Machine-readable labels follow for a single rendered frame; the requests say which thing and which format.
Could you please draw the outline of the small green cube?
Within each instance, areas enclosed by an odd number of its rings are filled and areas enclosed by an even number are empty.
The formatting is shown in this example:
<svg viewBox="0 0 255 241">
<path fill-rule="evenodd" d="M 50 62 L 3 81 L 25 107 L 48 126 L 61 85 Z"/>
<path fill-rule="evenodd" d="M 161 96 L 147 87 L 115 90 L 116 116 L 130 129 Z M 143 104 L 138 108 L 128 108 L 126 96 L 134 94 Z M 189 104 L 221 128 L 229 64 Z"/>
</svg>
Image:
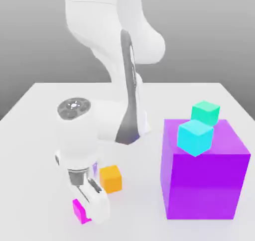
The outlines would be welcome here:
<svg viewBox="0 0 255 241">
<path fill-rule="evenodd" d="M 215 126 L 218 122 L 219 112 L 219 105 L 208 101 L 201 101 L 192 106 L 191 119 Z"/>
</svg>

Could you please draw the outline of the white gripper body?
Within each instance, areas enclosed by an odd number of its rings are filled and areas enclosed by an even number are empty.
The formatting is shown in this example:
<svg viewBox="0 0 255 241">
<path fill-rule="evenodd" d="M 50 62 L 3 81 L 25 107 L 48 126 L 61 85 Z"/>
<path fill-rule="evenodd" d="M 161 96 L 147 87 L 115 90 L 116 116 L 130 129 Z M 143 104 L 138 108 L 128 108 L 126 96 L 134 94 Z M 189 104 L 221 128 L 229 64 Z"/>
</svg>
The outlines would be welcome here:
<svg viewBox="0 0 255 241">
<path fill-rule="evenodd" d="M 110 217 L 110 202 L 105 190 L 97 182 L 70 185 L 70 189 L 86 211 L 86 216 L 95 224 L 101 224 Z"/>
</svg>

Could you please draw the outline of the small magenta cube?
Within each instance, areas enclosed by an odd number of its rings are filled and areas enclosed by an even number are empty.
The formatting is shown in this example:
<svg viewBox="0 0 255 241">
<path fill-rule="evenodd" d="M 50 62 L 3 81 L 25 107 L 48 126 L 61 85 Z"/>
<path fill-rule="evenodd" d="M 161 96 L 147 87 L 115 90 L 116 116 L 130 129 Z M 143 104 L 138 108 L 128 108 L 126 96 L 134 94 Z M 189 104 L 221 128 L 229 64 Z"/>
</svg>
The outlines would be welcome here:
<svg viewBox="0 0 255 241">
<path fill-rule="evenodd" d="M 87 217 L 86 210 L 83 208 L 83 206 L 81 205 L 78 199 L 74 199 L 72 201 L 72 205 L 73 205 L 74 214 L 81 224 L 85 224 L 92 220 Z"/>
</svg>

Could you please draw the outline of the small orange cube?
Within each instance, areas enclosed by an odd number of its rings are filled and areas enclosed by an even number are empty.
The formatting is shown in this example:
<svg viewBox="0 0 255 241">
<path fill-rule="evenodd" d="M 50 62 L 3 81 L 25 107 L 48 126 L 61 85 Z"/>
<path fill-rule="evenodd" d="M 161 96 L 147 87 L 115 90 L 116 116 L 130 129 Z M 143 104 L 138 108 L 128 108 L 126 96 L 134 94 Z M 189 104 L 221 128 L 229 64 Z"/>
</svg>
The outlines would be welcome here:
<svg viewBox="0 0 255 241">
<path fill-rule="evenodd" d="M 116 165 L 100 169 L 100 185 L 107 194 L 122 190 L 122 176 Z"/>
</svg>

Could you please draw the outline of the small cyan cube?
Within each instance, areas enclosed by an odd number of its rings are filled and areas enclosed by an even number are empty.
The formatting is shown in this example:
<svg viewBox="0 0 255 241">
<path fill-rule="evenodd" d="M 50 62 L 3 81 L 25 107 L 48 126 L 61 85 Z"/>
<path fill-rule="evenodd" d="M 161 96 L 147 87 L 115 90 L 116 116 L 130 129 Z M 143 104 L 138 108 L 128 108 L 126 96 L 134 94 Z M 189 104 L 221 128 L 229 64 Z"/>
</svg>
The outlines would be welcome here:
<svg viewBox="0 0 255 241">
<path fill-rule="evenodd" d="M 196 157 L 211 148 L 213 135 L 213 126 L 189 120 L 178 127 L 177 146 Z"/>
</svg>

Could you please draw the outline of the large purple box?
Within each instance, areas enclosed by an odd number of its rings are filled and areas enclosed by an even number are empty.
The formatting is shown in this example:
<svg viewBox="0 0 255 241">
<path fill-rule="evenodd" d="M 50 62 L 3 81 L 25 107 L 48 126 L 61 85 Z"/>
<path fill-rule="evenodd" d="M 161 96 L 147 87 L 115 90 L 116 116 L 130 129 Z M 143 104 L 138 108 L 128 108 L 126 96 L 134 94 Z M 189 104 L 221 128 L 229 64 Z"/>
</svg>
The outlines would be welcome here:
<svg viewBox="0 0 255 241">
<path fill-rule="evenodd" d="M 172 220 L 231 220 L 235 216 L 251 153 L 227 120 L 215 125 L 212 147 L 192 156 L 177 147 L 178 126 L 165 119 L 160 183 L 166 217 Z"/>
</svg>

